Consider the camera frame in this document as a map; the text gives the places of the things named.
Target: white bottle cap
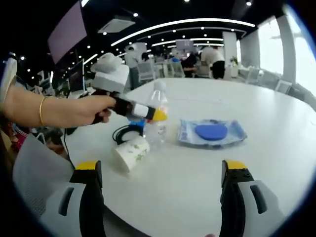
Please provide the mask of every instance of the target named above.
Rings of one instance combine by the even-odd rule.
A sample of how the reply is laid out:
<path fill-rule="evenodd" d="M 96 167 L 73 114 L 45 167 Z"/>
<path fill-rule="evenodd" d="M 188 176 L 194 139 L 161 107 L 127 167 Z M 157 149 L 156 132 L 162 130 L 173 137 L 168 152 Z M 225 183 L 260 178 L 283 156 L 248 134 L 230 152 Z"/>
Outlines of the white bottle cap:
<path fill-rule="evenodd" d="M 154 90 L 166 91 L 166 83 L 161 80 L 156 80 L 154 84 Z"/>

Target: yellow tip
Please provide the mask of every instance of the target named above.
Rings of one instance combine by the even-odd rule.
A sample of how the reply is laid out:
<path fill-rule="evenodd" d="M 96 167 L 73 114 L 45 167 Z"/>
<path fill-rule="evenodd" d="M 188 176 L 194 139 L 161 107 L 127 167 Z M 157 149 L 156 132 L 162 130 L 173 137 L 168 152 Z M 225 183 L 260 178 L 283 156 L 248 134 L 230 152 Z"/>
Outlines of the yellow tip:
<path fill-rule="evenodd" d="M 156 109 L 153 121 L 165 121 L 167 118 L 168 116 L 163 111 Z"/>

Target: ceiling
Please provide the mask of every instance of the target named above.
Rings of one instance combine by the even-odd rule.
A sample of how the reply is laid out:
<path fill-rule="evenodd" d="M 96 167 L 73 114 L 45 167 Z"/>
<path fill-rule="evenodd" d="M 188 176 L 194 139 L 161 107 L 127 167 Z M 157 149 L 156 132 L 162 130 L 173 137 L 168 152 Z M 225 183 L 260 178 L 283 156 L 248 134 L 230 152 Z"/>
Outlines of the ceiling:
<path fill-rule="evenodd" d="M 25 56 L 25 60 L 19 61 L 18 75 L 26 82 L 32 80 L 32 76 L 41 70 L 54 71 L 54 80 L 55 78 L 61 79 L 67 68 L 71 67 L 73 62 L 77 62 L 79 55 L 88 59 L 95 53 L 100 55 L 102 50 L 118 55 L 120 51 L 124 52 L 123 49 L 129 42 L 146 42 L 147 47 L 150 48 L 151 44 L 161 42 L 161 39 L 164 41 L 182 39 L 183 35 L 186 36 L 186 39 L 203 38 L 204 34 L 207 34 L 208 38 L 222 38 L 222 30 L 209 29 L 208 27 L 223 27 L 227 28 L 228 31 L 233 28 L 249 34 L 256 28 L 222 22 L 183 23 L 155 29 L 111 47 L 111 43 L 131 33 L 176 20 L 225 18 L 258 25 L 272 15 L 280 14 L 283 2 L 282 0 L 253 0 L 252 6 L 249 7 L 245 4 L 246 0 L 190 0 L 189 2 L 184 0 L 90 0 L 82 8 L 88 36 L 55 65 L 49 54 L 47 39 L 61 18 L 77 1 L 28 0 L 19 1 L 18 6 L 9 6 L 8 9 L 15 10 L 12 19 L 6 25 L 7 29 L 5 29 L 8 32 L 7 45 L 8 49 L 16 53 L 18 58 Z M 133 17 L 133 13 L 138 13 L 138 17 Z M 119 33 L 107 34 L 106 36 L 98 34 L 98 30 L 115 15 L 128 17 L 136 24 Z M 244 32 L 236 31 L 237 37 L 240 39 Z"/>

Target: hand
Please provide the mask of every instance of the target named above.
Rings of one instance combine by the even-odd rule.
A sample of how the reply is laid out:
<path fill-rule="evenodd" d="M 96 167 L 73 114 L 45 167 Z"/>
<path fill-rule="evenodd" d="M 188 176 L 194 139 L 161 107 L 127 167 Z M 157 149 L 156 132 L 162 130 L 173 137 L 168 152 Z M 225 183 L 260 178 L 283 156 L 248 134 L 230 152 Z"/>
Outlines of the hand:
<path fill-rule="evenodd" d="M 105 95 L 91 95 L 78 99 L 82 124 L 92 124 L 96 114 L 102 118 L 102 122 L 108 122 L 111 111 L 107 108 L 114 107 L 115 103 L 114 98 Z"/>

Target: black trousers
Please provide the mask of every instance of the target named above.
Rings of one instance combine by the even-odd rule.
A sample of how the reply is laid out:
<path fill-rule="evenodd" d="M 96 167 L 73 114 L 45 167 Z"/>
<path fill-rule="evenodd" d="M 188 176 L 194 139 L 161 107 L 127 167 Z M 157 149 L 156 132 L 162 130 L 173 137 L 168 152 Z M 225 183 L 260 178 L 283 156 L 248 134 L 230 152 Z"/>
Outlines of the black trousers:
<path fill-rule="evenodd" d="M 213 67 L 211 68 L 213 72 L 214 79 L 218 78 L 224 78 L 225 74 L 225 61 L 217 61 L 213 64 Z"/>

